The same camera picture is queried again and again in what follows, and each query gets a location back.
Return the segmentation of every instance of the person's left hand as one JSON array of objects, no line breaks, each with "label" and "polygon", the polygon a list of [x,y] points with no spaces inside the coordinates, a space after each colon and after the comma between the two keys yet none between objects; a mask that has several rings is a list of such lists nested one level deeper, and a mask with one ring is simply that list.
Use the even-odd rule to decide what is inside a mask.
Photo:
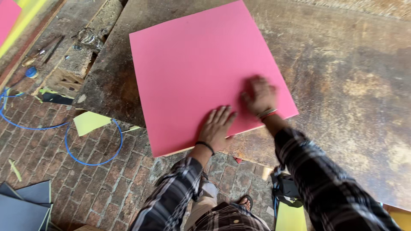
[{"label": "person's left hand", "polygon": [[234,112],[230,115],[231,106],[222,106],[218,111],[214,109],[201,129],[199,140],[206,142],[214,151],[219,151],[227,147],[234,138],[230,136],[226,139],[227,132],[237,117]]}]

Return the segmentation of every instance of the hand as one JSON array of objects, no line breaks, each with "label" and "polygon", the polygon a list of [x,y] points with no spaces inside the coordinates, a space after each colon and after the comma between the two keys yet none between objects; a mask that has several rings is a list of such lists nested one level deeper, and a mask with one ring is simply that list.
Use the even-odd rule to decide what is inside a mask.
[{"label": "hand", "polygon": [[234,122],[237,113],[230,115],[231,106],[222,106],[218,111],[214,109],[201,129],[199,141],[209,144],[214,151],[219,151],[228,146],[234,136],[226,139],[227,132]]},{"label": "hand", "polygon": [[270,86],[267,80],[261,76],[256,76],[250,81],[254,91],[254,99],[251,99],[246,92],[241,94],[248,110],[254,115],[258,115],[266,110],[276,109],[274,87]]}]

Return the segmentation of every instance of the person's right hand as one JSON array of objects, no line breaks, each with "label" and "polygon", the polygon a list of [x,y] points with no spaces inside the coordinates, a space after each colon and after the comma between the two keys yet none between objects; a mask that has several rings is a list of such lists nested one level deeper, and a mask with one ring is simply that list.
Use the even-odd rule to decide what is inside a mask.
[{"label": "person's right hand", "polygon": [[254,115],[258,115],[266,110],[276,109],[274,87],[270,86],[267,80],[261,76],[256,76],[250,81],[254,91],[254,98],[252,99],[246,92],[241,94],[248,110]]}]

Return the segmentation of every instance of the pink sheet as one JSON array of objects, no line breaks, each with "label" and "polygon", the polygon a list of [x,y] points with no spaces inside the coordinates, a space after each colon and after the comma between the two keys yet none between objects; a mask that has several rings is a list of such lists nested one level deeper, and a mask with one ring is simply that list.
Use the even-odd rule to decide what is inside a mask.
[{"label": "pink sheet", "polygon": [[239,112],[229,135],[261,126],[240,100],[256,74],[277,87],[282,118],[298,114],[242,1],[134,32],[130,43],[154,157],[192,147],[204,118],[221,105]]},{"label": "pink sheet", "polygon": [[13,0],[0,0],[0,46],[9,35],[20,12],[20,6]]}]

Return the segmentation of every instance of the wristband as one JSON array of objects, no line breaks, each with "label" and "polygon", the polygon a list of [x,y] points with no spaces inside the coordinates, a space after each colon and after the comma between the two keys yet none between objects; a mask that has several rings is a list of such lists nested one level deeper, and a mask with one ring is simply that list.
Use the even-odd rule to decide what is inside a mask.
[{"label": "wristband", "polygon": [[268,109],[266,111],[261,112],[260,114],[257,115],[257,117],[260,120],[263,120],[265,117],[267,117],[268,115],[272,115],[277,109]]},{"label": "wristband", "polygon": [[197,141],[195,145],[197,145],[197,144],[202,144],[205,147],[207,147],[208,149],[210,149],[210,151],[212,152],[211,156],[215,155],[214,150],[212,149],[212,147],[208,143],[206,143],[204,141]]}]

